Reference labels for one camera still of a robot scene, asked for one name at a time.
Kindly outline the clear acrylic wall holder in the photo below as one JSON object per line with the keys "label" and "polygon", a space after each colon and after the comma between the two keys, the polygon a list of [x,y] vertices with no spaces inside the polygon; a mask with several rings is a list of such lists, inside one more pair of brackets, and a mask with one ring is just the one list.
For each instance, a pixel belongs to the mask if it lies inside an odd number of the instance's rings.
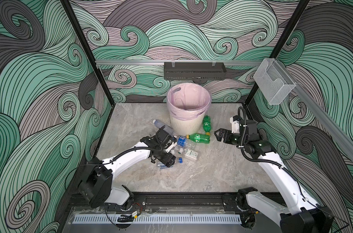
{"label": "clear acrylic wall holder", "polygon": [[264,59],[253,78],[269,105],[280,105],[296,87],[290,72],[274,58]]}

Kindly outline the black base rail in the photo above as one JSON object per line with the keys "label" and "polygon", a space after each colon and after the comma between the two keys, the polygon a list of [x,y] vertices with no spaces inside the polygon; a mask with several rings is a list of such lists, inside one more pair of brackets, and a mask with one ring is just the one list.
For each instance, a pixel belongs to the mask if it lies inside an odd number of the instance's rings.
{"label": "black base rail", "polygon": [[251,209],[237,192],[135,192],[134,201],[143,209],[211,207],[233,212]]}

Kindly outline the aluminium rail right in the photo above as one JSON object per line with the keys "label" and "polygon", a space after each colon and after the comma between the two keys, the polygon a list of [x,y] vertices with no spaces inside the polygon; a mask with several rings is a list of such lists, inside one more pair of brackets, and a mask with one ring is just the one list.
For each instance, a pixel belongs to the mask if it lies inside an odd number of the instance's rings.
{"label": "aluminium rail right", "polygon": [[303,67],[299,65],[285,67],[283,63],[279,64],[283,73],[289,76],[286,80],[292,80],[295,83],[294,92],[303,100],[322,128],[353,163],[353,140],[328,114],[327,98],[324,95],[323,87]]}

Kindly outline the black frame post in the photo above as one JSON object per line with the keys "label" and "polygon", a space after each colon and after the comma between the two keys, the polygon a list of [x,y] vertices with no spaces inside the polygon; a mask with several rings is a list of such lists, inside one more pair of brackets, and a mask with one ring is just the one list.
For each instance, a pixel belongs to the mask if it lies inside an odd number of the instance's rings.
{"label": "black frame post", "polygon": [[[289,39],[291,33],[293,32],[294,28],[296,27],[299,19],[301,18],[303,12],[305,11],[307,5],[309,4],[310,0],[301,0],[299,1],[294,13],[289,19],[283,33],[280,36],[279,41],[277,42],[275,48],[272,50],[270,54],[270,58],[277,58],[282,50],[283,46],[286,44],[287,40]],[[243,107],[248,107],[251,101],[253,100],[257,90],[259,89],[258,85],[255,83],[253,88],[251,89],[249,95],[247,96]]]}
{"label": "black frame post", "polygon": [[78,37],[80,44],[83,47],[83,50],[89,60],[89,63],[91,65],[91,67],[93,68],[93,71],[94,71],[101,87],[103,88],[103,91],[104,91],[104,93],[105,93],[105,95],[111,105],[111,108],[113,109],[115,107],[114,100],[113,100],[111,93],[109,91],[109,88],[106,84],[106,80],[104,79],[102,71],[96,65],[95,57],[93,55],[92,50],[90,49],[88,41],[83,33],[83,30],[78,22],[76,15],[74,13],[72,5],[71,5],[70,1],[68,1],[68,0],[60,0],[60,2],[61,2],[62,6],[65,10],[65,13],[66,13],[71,25],[72,25],[77,37]]}

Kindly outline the pink bin liner bag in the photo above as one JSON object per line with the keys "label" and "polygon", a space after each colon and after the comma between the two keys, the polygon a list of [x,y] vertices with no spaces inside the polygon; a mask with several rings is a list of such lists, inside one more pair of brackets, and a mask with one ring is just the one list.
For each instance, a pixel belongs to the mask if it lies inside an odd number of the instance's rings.
{"label": "pink bin liner bag", "polygon": [[178,120],[192,120],[207,111],[211,94],[195,83],[181,83],[167,92],[166,103],[170,115]]}

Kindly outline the cream ribbed trash bin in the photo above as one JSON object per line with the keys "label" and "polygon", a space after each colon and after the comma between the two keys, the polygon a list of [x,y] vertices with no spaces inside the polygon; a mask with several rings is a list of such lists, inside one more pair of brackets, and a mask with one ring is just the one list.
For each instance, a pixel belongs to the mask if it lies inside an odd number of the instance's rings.
{"label": "cream ribbed trash bin", "polygon": [[172,116],[172,114],[170,113],[171,127],[179,136],[186,136],[198,133],[199,130],[202,128],[202,121],[204,116],[205,113],[202,113],[195,119],[180,120]]}

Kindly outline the aluminium rail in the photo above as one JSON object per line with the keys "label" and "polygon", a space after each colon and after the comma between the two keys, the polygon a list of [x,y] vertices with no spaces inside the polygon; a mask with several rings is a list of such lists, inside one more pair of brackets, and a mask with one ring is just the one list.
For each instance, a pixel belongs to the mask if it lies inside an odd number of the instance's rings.
{"label": "aluminium rail", "polygon": [[294,92],[303,100],[322,128],[353,163],[353,140],[328,114],[327,98],[324,95],[323,87],[303,67],[299,65],[285,67],[283,63],[279,64],[283,73],[289,76],[286,80],[292,80],[295,83]]}
{"label": "aluminium rail", "polygon": [[209,63],[215,65],[216,63],[224,63],[225,66],[259,66],[262,60],[141,60],[141,59],[98,59],[95,60],[98,66],[162,66],[164,63]]}

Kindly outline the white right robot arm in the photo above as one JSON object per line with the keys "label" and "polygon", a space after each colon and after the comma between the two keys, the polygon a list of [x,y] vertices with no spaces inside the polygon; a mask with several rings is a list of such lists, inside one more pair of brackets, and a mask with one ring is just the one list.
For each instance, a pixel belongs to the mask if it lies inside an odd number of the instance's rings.
{"label": "white right robot arm", "polygon": [[328,233],[336,217],[316,201],[299,183],[298,178],[282,162],[274,146],[258,132],[257,123],[246,118],[243,107],[230,118],[231,130],[214,132],[219,142],[236,146],[243,157],[257,163],[270,177],[285,205],[250,187],[238,191],[238,207],[257,210],[276,223],[283,233]]}

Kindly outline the clear bottle white label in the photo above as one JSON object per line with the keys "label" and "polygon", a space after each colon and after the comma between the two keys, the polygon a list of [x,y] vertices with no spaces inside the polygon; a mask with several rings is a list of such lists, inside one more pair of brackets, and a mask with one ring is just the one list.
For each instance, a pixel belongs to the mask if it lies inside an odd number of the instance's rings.
{"label": "clear bottle white label", "polygon": [[188,149],[188,148],[175,147],[174,149],[171,150],[171,152],[174,155],[183,156],[184,158],[191,160],[191,161],[198,160],[198,152],[191,150],[191,149]]}

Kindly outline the clear bottle white cap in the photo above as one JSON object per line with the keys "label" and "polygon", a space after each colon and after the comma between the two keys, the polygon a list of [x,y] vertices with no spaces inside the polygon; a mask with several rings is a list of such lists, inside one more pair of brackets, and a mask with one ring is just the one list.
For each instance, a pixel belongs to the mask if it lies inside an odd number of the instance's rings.
{"label": "clear bottle white cap", "polygon": [[170,127],[169,125],[167,125],[166,123],[158,120],[158,119],[154,119],[153,120],[153,124],[155,127],[157,128],[163,128],[164,131],[166,131],[168,134],[170,134],[171,136],[175,136],[175,131],[172,127]]}

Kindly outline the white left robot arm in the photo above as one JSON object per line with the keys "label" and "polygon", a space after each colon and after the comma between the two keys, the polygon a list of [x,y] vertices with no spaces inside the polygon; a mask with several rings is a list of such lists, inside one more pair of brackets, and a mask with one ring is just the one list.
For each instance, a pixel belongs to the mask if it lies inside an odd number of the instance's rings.
{"label": "white left robot arm", "polygon": [[104,160],[94,157],[83,170],[78,190],[91,208],[110,204],[128,210],[133,205],[134,195],[125,185],[112,184],[113,180],[146,159],[153,164],[159,161],[168,168],[173,166],[176,157],[171,150],[176,145],[177,138],[161,127],[154,136],[143,137],[136,145],[116,156]]}

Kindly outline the black wall tray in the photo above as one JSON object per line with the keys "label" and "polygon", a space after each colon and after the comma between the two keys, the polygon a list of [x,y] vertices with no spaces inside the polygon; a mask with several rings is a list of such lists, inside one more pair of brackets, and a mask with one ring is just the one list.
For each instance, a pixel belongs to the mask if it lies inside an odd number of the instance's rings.
{"label": "black wall tray", "polygon": [[227,69],[224,63],[164,63],[164,78],[169,81],[224,80]]}

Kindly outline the aluminium rail back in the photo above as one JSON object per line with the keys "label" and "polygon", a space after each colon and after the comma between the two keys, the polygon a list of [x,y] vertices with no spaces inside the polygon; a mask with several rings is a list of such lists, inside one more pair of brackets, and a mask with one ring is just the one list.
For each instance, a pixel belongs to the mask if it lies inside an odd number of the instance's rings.
{"label": "aluminium rail back", "polygon": [[216,63],[224,63],[225,66],[259,66],[262,60],[141,60],[141,59],[98,59],[95,60],[98,66],[162,66],[164,63],[209,63],[215,65]]}

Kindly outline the black frame post right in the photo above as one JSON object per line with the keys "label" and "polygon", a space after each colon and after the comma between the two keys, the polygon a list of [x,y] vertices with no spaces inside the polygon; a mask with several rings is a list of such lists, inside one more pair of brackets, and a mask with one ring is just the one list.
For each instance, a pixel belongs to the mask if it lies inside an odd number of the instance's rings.
{"label": "black frame post right", "polygon": [[[296,27],[299,19],[301,18],[303,12],[305,11],[307,5],[309,4],[310,0],[301,0],[299,1],[294,13],[289,19],[283,33],[280,36],[279,41],[277,42],[275,48],[272,50],[270,54],[270,58],[277,58],[282,50],[283,46],[286,44],[287,40],[289,39],[291,33],[293,32],[294,28]],[[255,83],[253,88],[251,89],[249,95],[247,96],[243,107],[248,107],[251,101],[253,100],[257,90],[259,89],[258,85]]]}

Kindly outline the black frame post left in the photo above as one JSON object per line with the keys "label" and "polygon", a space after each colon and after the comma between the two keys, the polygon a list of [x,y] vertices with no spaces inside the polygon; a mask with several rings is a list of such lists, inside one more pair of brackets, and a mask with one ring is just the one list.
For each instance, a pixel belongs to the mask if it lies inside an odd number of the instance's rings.
{"label": "black frame post left", "polygon": [[101,87],[103,88],[103,91],[104,91],[104,93],[105,93],[105,95],[111,105],[111,108],[113,109],[115,107],[114,100],[113,100],[111,93],[109,91],[109,88],[106,84],[106,80],[104,79],[102,71],[96,65],[95,57],[93,55],[92,50],[90,49],[88,41],[83,33],[83,30],[78,22],[76,15],[74,13],[72,5],[71,5],[70,1],[68,1],[68,0],[60,0],[60,2],[61,2],[62,6],[65,10],[65,13],[66,13],[71,25],[72,25],[77,37],[78,37],[80,44],[83,47],[83,50],[89,60],[89,63],[91,65],[91,67],[93,68],[93,71],[94,71]]}

